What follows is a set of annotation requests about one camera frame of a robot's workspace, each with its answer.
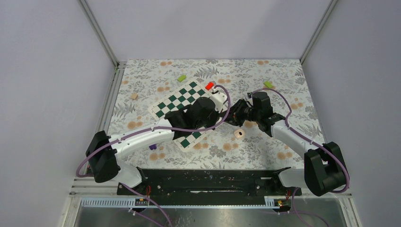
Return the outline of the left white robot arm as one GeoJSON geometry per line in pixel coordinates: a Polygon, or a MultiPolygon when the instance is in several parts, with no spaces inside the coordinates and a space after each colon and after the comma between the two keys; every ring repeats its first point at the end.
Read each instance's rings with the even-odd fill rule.
{"type": "Polygon", "coordinates": [[[160,142],[217,128],[225,120],[219,116],[223,106],[229,103],[227,95],[200,97],[193,104],[168,112],[157,122],[126,134],[109,136],[99,131],[93,136],[84,161],[89,164],[96,183],[115,180],[127,185],[133,193],[142,194],[147,187],[143,174],[139,168],[125,164],[123,159],[160,142]]]}

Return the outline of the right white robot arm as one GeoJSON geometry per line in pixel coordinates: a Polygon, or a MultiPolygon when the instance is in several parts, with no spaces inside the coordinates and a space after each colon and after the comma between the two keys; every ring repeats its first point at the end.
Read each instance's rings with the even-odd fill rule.
{"type": "Polygon", "coordinates": [[[257,90],[248,93],[252,102],[238,100],[220,116],[233,126],[245,121],[256,122],[269,137],[289,146],[304,161],[302,169],[283,168],[275,173],[271,182],[274,193],[283,195],[292,187],[308,188],[314,195],[328,192],[342,193],[349,188],[350,177],[341,149],[335,142],[319,144],[304,133],[295,130],[288,116],[274,112],[267,93],[257,90]]]}

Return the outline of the beige earbud charging case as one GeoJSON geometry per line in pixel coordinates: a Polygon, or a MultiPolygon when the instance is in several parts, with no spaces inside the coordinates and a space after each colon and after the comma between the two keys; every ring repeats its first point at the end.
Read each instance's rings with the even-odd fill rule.
{"type": "Polygon", "coordinates": [[[236,139],[241,139],[245,136],[245,131],[240,128],[240,129],[234,131],[233,135],[236,139]]]}

